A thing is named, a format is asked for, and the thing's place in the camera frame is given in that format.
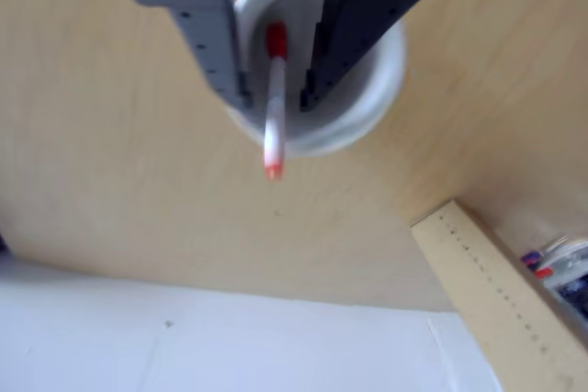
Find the white floor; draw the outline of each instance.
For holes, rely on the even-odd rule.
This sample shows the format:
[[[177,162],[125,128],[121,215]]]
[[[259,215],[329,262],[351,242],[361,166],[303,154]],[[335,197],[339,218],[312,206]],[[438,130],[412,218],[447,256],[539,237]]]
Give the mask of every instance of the white floor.
[[[0,390],[497,391],[454,313],[64,273],[0,257]]]

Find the wooden ruler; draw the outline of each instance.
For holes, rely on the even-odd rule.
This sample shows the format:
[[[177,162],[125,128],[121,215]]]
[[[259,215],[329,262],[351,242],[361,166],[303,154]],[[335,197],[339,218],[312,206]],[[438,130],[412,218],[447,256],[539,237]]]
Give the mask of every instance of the wooden ruler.
[[[455,201],[412,231],[505,391],[588,391],[588,352]]]

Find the white cup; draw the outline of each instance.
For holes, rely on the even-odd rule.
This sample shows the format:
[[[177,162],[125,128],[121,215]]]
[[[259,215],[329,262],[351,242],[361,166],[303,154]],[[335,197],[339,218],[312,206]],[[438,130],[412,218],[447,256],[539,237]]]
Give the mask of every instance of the white cup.
[[[376,126],[401,88],[405,43],[399,21],[316,108],[300,112],[300,89],[311,62],[322,0],[237,0],[235,12],[254,107],[243,113],[229,109],[229,113],[260,145],[264,140],[269,75],[265,29],[272,21],[284,21],[288,29],[287,156],[319,156],[349,146]]]

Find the white marker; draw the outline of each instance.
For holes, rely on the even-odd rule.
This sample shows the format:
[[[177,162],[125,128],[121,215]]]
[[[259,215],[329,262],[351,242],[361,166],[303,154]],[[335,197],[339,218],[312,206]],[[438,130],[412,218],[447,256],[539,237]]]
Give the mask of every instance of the white marker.
[[[287,32],[283,22],[267,26],[267,54],[271,60],[267,87],[264,168],[269,179],[279,179],[284,170],[286,119]]]

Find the wooden table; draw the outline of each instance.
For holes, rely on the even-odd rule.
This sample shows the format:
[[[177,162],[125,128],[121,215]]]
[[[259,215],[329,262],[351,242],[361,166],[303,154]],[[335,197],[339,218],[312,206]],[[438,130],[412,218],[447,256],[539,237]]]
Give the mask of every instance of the wooden table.
[[[516,252],[588,231],[588,2],[423,0],[352,148],[269,185],[162,10],[0,0],[0,231],[94,274],[451,308],[408,223],[457,196]]]

